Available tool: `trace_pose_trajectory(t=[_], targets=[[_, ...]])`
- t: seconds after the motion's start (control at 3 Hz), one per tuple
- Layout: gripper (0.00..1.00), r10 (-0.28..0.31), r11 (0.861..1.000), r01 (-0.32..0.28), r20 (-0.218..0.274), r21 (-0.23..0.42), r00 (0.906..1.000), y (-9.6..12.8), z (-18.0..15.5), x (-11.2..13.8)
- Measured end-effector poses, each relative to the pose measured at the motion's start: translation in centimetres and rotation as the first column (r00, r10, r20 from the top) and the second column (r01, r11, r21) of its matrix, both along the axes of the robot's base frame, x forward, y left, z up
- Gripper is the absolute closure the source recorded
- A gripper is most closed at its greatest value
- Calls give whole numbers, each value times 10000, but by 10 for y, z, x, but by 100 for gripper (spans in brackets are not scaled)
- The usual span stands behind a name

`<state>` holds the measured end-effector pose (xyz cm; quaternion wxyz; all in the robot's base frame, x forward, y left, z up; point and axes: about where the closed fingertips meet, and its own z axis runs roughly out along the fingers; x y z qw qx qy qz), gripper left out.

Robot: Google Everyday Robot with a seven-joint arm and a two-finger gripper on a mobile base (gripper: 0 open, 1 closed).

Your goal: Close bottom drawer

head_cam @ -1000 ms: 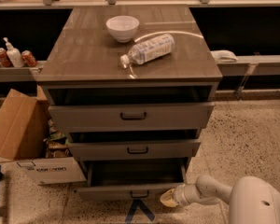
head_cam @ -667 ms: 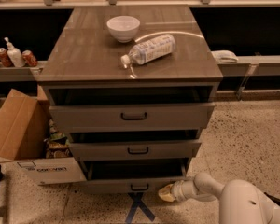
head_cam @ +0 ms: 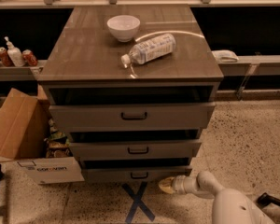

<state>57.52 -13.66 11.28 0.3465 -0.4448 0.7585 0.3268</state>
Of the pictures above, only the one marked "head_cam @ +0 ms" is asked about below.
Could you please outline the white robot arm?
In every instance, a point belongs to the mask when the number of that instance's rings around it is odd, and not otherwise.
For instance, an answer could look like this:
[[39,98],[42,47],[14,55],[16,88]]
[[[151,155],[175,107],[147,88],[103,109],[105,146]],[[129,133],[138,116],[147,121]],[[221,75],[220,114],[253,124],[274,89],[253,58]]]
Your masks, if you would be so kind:
[[225,188],[208,171],[196,177],[170,176],[160,181],[159,187],[168,194],[213,198],[212,224],[275,224],[241,191]]

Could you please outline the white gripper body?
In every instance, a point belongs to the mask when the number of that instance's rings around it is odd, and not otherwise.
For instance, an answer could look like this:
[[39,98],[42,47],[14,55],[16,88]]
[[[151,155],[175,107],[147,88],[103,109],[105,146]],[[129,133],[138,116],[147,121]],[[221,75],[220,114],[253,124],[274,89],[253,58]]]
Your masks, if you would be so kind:
[[177,194],[194,194],[197,190],[197,182],[193,177],[179,175],[174,178],[172,187]]

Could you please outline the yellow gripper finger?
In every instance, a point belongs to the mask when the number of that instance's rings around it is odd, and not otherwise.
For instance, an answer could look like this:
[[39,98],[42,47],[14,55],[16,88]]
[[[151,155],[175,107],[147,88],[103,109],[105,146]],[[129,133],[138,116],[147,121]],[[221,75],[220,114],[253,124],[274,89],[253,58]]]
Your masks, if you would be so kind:
[[175,190],[173,188],[174,180],[175,179],[173,177],[164,178],[159,182],[159,188],[167,194],[174,194],[175,193]]

